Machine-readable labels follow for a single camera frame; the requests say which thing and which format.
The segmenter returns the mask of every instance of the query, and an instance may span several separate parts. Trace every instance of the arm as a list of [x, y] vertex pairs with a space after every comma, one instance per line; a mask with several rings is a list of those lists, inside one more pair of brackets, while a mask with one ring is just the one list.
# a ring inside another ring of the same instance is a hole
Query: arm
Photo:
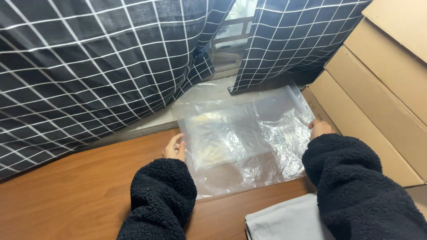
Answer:
[[408, 193], [382, 174], [362, 141], [337, 134], [314, 138], [302, 157], [317, 187], [323, 223], [337, 240], [427, 239], [427, 223]]
[[123, 222], [118, 240], [185, 240], [182, 227], [193, 210], [197, 190], [183, 162], [185, 144], [171, 146], [175, 145], [169, 153], [166, 147], [165, 158], [154, 160], [135, 174], [131, 184], [132, 212]]

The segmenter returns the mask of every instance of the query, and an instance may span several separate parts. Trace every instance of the black and white checkered curtain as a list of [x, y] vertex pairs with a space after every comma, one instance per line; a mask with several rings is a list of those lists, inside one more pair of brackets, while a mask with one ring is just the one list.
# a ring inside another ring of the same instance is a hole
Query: black and white checkered curtain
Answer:
[[0, 178], [72, 153], [214, 72], [235, 0], [0, 0]]
[[284, 71], [322, 69], [371, 0], [259, 0], [230, 92]]

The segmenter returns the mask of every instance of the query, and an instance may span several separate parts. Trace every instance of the hand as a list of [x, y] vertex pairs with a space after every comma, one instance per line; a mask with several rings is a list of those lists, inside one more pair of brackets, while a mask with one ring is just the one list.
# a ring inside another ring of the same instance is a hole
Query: hand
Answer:
[[322, 134], [335, 133], [335, 131], [327, 122], [319, 121], [317, 119], [311, 121], [311, 123], [308, 124], [308, 129], [313, 129], [311, 132], [310, 141]]
[[185, 142], [176, 143], [184, 134], [180, 133], [173, 137], [164, 151], [161, 153], [163, 158], [179, 159], [185, 162]]

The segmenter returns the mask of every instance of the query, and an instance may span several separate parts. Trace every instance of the gray cloth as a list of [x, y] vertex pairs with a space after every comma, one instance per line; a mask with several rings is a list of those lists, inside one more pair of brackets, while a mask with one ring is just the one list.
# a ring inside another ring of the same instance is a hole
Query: gray cloth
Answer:
[[249, 214], [245, 219], [249, 240], [335, 240], [320, 221], [317, 196], [312, 193]]

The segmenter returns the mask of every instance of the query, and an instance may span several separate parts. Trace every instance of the finger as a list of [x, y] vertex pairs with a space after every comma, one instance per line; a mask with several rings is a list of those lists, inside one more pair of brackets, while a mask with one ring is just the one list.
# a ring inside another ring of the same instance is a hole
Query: finger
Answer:
[[168, 144], [166, 147], [167, 147], [167, 148], [171, 148], [171, 149], [173, 149], [173, 147], [175, 146], [175, 143], [176, 143], [176, 142], [178, 141], [178, 139], [180, 139], [183, 135], [184, 135], [184, 134], [180, 133], [180, 134], [178, 134], [178, 135], [174, 136], [174, 137], [170, 140], [169, 144]]
[[310, 124], [308, 124], [308, 129], [312, 129], [315, 125], [319, 124], [319, 120], [315, 119], [313, 121], [311, 121]]
[[185, 159], [185, 142], [182, 141], [179, 145], [179, 151], [178, 151], [178, 157], [179, 159]]

